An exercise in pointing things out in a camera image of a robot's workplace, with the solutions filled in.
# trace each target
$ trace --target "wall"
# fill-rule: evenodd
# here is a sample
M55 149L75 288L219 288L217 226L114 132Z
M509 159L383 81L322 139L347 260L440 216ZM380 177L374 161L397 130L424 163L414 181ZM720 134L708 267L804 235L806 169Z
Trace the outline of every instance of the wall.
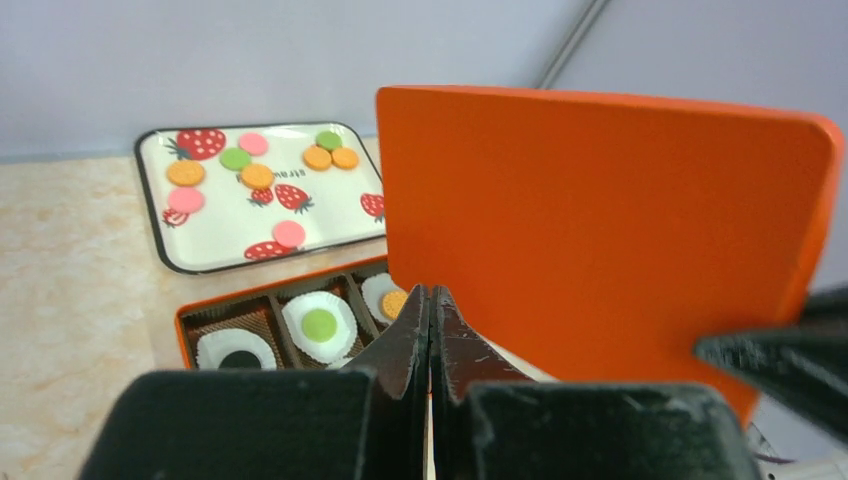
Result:
M373 132L382 85L529 84L583 2L6 0L0 157L128 152L162 126Z
M556 88L822 113L848 132L848 2L613 1ZM848 281L848 169L814 286Z

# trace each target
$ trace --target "beige marble surface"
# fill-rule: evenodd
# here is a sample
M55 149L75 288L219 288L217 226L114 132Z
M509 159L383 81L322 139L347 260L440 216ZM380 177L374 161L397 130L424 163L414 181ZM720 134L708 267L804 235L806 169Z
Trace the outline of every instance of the beige marble surface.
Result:
M376 155L375 139L366 146ZM206 276L159 260L132 158L0 167L0 479L74 478L120 392L181 368L182 305L385 253L384 240Z

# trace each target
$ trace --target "strawberry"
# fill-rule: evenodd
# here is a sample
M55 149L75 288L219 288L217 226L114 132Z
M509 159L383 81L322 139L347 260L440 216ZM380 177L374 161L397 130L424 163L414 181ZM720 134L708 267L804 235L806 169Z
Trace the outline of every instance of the strawberry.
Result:
M386 205L385 202L383 202L382 195L363 193L362 196L359 197L359 203L362 205L362 209L365 210L365 213L374 217L375 222L383 221L383 213L386 210Z
M250 198L247 199L252 205L256 205L257 207L264 207L268 205L272 201L274 201L274 194L271 193L270 188L264 188L262 190L254 190L250 194Z
M277 185L274 187L274 193L277 194L277 200L289 210L294 210L294 213L303 213L314 207L312 197L306 194L303 190L292 185Z
M224 132L216 128L180 130L177 139L168 139L168 150L177 160L207 160L221 153L227 144Z
M179 227L187 220L187 213L180 213L172 208L169 208L162 212L162 221L165 222L165 226L167 226L168 228Z
M295 251L297 251L296 248L284 247L277 242L259 242L256 245L247 247L244 251L244 258L248 260L262 260L288 255Z

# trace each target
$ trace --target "pink disc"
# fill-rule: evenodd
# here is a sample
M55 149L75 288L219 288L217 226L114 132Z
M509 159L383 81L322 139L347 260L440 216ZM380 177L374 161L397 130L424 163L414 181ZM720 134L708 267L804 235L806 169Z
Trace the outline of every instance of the pink disc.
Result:
M306 231L299 223L286 220L274 227L274 240L284 247L299 247L306 240Z
M168 206L179 213L194 213L203 208L204 203L206 203L206 197L196 188L175 188L168 195Z
M239 147L245 152L257 157L268 151L268 140L258 133L245 133L239 137Z

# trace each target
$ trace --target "green cookie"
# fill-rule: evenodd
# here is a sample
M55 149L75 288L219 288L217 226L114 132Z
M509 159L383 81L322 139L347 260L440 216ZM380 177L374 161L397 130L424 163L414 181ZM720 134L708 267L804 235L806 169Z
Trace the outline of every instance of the green cookie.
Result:
M336 317L322 308L316 308L303 316L300 329L303 335L316 343L324 343L336 334Z
M228 148L221 152L218 157L221 160L221 165L229 170L240 172L241 169L250 165L250 154L240 148Z
M333 151L342 146L342 137L337 133L324 130L315 137L315 143L325 150Z

